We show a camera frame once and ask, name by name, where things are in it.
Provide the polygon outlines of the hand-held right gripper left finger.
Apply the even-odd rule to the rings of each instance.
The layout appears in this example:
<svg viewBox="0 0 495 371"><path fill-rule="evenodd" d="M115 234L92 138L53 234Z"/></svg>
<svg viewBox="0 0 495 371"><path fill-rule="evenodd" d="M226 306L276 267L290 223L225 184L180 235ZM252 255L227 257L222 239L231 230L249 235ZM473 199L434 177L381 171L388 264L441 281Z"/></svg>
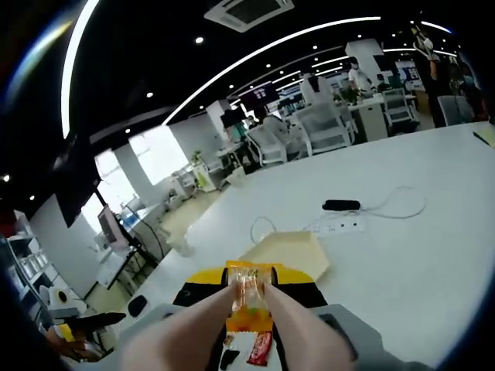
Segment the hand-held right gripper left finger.
<svg viewBox="0 0 495 371"><path fill-rule="evenodd" d="M227 284L228 269L226 267L216 267L197 272L184 283L172 304L161 303L154 308L142 312L137 321L119 335L118 346L122 349L136 335L150 325L160 322L170 315L216 294L226 287Z"/></svg>

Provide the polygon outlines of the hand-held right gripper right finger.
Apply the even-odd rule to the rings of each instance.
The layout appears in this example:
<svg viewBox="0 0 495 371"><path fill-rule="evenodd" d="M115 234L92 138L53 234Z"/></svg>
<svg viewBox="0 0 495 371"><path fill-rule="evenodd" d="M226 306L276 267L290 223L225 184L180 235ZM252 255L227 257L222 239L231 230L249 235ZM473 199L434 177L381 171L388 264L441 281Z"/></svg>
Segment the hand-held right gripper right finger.
<svg viewBox="0 0 495 371"><path fill-rule="evenodd" d="M328 305L309 278L301 283L283 283L282 269L272 268L271 278L282 292L316 314L343 338L356 370L430 370L420 362L404 362L387 352L381 334L342 305Z"/></svg>

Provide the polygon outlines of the person's left hand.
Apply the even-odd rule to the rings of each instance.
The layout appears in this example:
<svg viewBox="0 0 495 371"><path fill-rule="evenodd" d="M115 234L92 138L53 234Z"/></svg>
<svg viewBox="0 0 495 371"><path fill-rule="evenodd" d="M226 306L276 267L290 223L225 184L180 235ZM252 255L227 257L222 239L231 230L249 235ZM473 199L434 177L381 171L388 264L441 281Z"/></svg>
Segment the person's left hand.
<svg viewBox="0 0 495 371"><path fill-rule="evenodd" d="M76 363L97 362L102 358L101 355L86 349L84 342L67 342L57 335L52 337L49 333L46 333L46 340L57 355Z"/></svg>

